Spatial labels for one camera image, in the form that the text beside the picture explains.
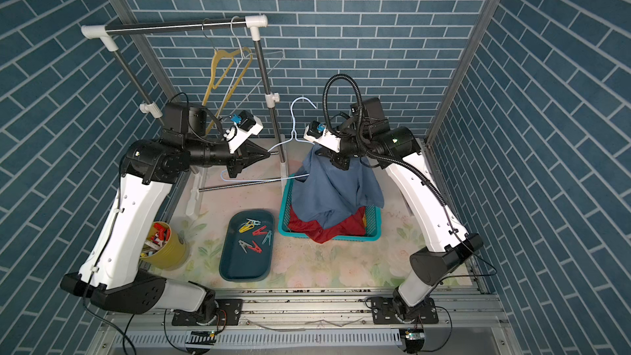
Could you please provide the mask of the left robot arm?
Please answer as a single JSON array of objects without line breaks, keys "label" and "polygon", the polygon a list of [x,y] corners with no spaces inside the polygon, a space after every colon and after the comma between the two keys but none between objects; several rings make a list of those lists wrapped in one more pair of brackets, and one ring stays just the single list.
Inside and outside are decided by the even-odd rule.
[{"label": "left robot arm", "polygon": [[131,144],[118,170],[118,192],[95,246],[79,271],[63,276],[62,290],[98,308],[127,314],[179,310],[195,325],[215,320],[215,291],[140,271],[139,259],[159,207],[190,167],[223,166],[230,177],[269,158],[250,141],[261,120],[247,111],[218,140],[203,138],[207,111],[171,102],[163,110],[159,138]]}]

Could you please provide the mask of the blue grey t-shirt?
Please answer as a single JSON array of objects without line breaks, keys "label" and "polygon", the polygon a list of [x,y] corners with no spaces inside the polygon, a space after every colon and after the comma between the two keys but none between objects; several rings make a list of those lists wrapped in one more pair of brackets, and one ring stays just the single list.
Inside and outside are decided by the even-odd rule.
[{"label": "blue grey t-shirt", "polygon": [[315,221],[323,229],[332,228],[362,207],[385,206],[374,170],[358,158],[349,169],[338,169],[313,146],[296,172],[292,186],[292,209],[303,222]]}]

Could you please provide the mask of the grey clothespin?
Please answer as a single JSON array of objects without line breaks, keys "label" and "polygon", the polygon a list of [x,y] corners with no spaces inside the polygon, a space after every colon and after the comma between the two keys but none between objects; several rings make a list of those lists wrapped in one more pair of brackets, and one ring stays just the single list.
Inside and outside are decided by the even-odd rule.
[{"label": "grey clothespin", "polygon": [[250,249],[248,248],[248,246],[250,245],[249,243],[243,241],[243,240],[239,240],[238,241],[238,245],[240,246],[240,248],[247,253]]}]

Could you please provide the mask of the yellow clothespin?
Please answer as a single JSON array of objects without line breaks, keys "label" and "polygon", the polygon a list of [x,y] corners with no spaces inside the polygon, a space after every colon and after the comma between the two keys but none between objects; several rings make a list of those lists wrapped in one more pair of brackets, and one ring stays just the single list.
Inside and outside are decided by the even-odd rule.
[{"label": "yellow clothespin", "polygon": [[245,223],[239,228],[239,233],[246,233],[253,228],[256,228],[257,224],[254,223]]}]

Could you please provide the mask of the red t-shirt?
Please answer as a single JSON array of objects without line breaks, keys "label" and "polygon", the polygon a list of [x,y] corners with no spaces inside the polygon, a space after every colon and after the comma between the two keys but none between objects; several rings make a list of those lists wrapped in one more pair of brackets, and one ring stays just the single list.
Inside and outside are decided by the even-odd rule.
[{"label": "red t-shirt", "polygon": [[305,222],[300,220],[293,209],[290,210],[288,228],[291,232],[302,233],[316,243],[326,243],[338,236],[364,237],[366,225],[364,224],[366,208],[360,207],[354,215],[331,228],[322,228],[316,220]]}]

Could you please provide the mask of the red clothespin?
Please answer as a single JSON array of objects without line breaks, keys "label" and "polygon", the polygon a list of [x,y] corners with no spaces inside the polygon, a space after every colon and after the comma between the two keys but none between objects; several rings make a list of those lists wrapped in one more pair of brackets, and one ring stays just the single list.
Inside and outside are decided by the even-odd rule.
[{"label": "red clothespin", "polygon": [[262,236],[262,235],[266,235],[268,233],[268,231],[266,230],[266,226],[263,226],[262,228],[258,228],[257,230],[252,232],[253,236]]},{"label": "red clothespin", "polygon": [[249,245],[248,248],[258,254],[262,253],[261,247],[255,241],[252,241],[251,245]]}]

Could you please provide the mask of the white wire hanger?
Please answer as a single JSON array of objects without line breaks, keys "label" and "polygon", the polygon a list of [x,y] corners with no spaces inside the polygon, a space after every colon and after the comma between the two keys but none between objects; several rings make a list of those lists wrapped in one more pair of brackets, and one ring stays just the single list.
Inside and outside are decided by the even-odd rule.
[{"label": "white wire hanger", "polygon": [[274,108],[277,103],[280,102],[280,97],[278,93],[270,92],[269,90],[269,70],[274,71],[274,69],[276,69],[276,67],[284,61],[285,54],[283,51],[273,52],[273,54],[279,54],[279,57],[274,58],[276,63],[274,63],[271,68],[268,68],[261,40],[261,29],[269,26],[268,17],[266,15],[252,15],[245,16],[243,18],[244,28],[246,28],[250,33],[254,49],[250,49],[249,47],[242,45],[241,40],[234,33],[237,20],[238,18],[236,16],[230,19],[228,22],[228,29],[230,29],[233,34],[233,38],[236,39],[238,49],[233,52],[225,50],[215,51],[211,64],[211,81],[209,82],[206,90],[205,102],[208,98],[210,98],[210,92],[220,86],[225,77],[230,74],[232,78],[230,79],[230,83],[225,91],[221,105],[218,106],[218,113],[225,110],[233,99],[233,95],[237,91],[238,87],[242,85],[243,79],[250,71],[252,64],[256,62],[256,64],[260,66],[260,81],[255,86],[251,87],[251,90],[246,94],[246,97],[244,97],[241,102],[235,106],[235,109],[239,108],[246,100],[248,100],[251,93],[253,93],[259,86],[264,87],[266,106],[268,108]]}]

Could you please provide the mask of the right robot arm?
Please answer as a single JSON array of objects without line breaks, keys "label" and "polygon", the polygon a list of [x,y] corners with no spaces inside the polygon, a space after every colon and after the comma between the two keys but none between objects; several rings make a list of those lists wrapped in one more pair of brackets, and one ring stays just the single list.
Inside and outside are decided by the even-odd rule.
[{"label": "right robot arm", "polygon": [[[348,126],[333,126],[328,108],[330,87],[348,82],[353,105]],[[374,159],[394,181],[422,231],[425,246],[410,256],[411,273],[393,293],[391,307],[399,320],[419,319],[432,292],[474,256],[483,245],[481,236],[469,233],[450,210],[428,168],[427,159],[412,132],[389,129],[377,99],[363,100],[358,84],[346,74],[336,74],[325,83],[322,95],[324,122],[316,143],[333,166],[347,170],[352,158]]]}]

